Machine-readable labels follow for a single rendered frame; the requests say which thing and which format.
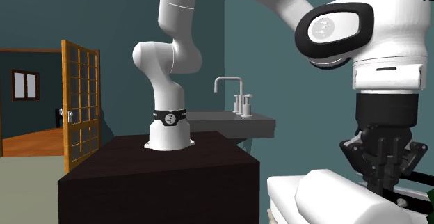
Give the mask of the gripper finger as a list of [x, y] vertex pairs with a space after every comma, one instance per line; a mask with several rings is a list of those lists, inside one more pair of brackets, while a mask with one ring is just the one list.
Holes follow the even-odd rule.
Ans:
[[387, 157], [383, 157], [381, 152], [377, 156], [368, 154], [361, 135], [359, 132], [351, 140], [342, 141], [339, 147], [352, 168], [362, 175], [367, 188], [377, 195], [382, 195]]
[[392, 156], [387, 157], [386, 189], [393, 191], [400, 179], [428, 185], [428, 175], [415, 171], [427, 150], [426, 144], [411, 141], [403, 146], [403, 140], [395, 138]]

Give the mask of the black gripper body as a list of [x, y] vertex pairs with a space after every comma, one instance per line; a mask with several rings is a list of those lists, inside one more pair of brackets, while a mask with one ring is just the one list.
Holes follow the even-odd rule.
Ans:
[[417, 124], [418, 94], [371, 94], [356, 95], [355, 119], [357, 121], [356, 145], [366, 150], [376, 150], [379, 136], [373, 143], [364, 142], [365, 131], [379, 129], [379, 134], [399, 150], [404, 150], [411, 139], [410, 128]]

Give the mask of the white cylindrical roll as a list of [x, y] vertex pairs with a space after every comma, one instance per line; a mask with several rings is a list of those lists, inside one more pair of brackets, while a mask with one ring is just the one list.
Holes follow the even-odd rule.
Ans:
[[412, 224], [396, 204], [328, 169], [306, 174], [295, 201], [309, 224]]

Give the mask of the white toilet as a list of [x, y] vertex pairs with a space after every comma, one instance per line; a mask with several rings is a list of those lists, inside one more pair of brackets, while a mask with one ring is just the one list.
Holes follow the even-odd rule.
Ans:
[[[295, 194], [299, 181], [304, 176], [269, 177], [268, 195], [273, 217], [278, 224], [309, 224], [298, 212]], [[401, 208], [409, 215], [412, 224], [428, 224], [427, 215]]]

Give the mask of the grey sink with silver faucet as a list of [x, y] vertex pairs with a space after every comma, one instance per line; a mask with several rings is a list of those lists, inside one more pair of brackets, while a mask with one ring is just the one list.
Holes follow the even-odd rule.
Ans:
[[188, 111], [186, 118], [192, 132], [217, 131], [228, 139], [243, 141], [251, 138], [273, 138], [274, 119], [252, 112], [252, 94], [244, 93], [241, 77], [217, 77], [214, 92], [218, 92], [219, 81], [238, 81], [239, 93], [234, 96], [232, 111]]

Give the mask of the dark robot stand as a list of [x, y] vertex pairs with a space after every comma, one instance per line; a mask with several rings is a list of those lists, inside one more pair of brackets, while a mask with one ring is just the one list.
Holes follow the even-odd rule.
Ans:
[[259, 224], [260, 163], [218, 132], [176, 151], [117, 136], [58, 181], [58, 224]]

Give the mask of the wooden door with glass panes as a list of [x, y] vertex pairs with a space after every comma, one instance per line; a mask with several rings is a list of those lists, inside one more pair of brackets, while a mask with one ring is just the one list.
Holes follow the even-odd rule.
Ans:
[[68, 40], [61, 41], [63, 84], [64, 172], [94, 154], [102, 146], [100, 58]]

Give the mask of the brown framed window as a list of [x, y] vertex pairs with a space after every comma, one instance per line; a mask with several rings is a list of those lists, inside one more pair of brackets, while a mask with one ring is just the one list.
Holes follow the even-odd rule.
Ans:
[[11, 70], [12, 101], [38, 101], [40, 99], [39, 73]]

